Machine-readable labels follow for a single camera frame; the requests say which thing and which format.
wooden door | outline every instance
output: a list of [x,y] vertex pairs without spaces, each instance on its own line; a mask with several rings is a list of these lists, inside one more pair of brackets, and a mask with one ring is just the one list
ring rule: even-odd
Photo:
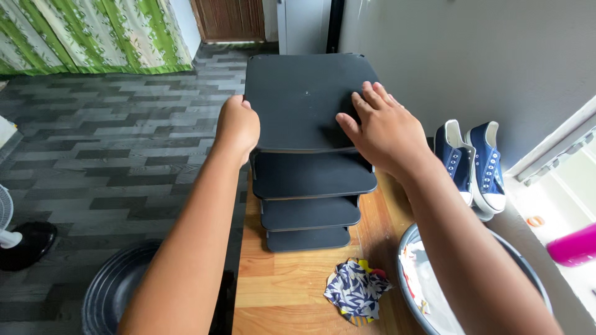
[[264,41],[262,0],[191,0],[204,42]]

fan base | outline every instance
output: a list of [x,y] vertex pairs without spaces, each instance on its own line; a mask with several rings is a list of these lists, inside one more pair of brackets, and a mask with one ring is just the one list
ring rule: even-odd
[[27,222],[15,228],[23,239],[10,249],[0,248],[0,270],[19,271],[37,262],[56,239],[58,229],[49,222]]

hand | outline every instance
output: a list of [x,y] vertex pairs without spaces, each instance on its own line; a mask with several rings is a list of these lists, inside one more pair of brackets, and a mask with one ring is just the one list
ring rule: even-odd
[[336,120],[367,161],[403,181],[434,157],[424,130],[380,83],[364,82],[362,93],[366,101],[352,93],[362,126],[346,113],[337,114]]
[[249,154],[257,145],[260,135],[259,116],[250,108],[250,102],[242,101],[242,95],[233,95],[219,112],[218,128],[212,151],[216,148],[234,154],[240,166],[249,160]]

orange object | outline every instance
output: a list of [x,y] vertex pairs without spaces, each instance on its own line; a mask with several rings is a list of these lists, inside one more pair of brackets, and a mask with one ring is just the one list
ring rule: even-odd
[[533,216],[529,219],[526,220],[527,224],[529,224],[532,227],[540,227],[541,225],[544,225],[544,219],[542,219],[540,216],[536,215]]

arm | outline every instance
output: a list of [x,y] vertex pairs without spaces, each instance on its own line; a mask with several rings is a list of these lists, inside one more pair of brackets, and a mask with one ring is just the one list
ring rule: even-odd
[[434,273],[466,334],[562,335],[534,286],[466,206],[420,122],[379,83],[365,82],[363,95],[366,101],[352,94],[362,126],[344,113],[337,121],[370,163],[403,185]]
[[119,334],[207,334],[224,270],[238,171],[259,139],[248,101],[223,105],[215,141],[186,206],[151,261]]

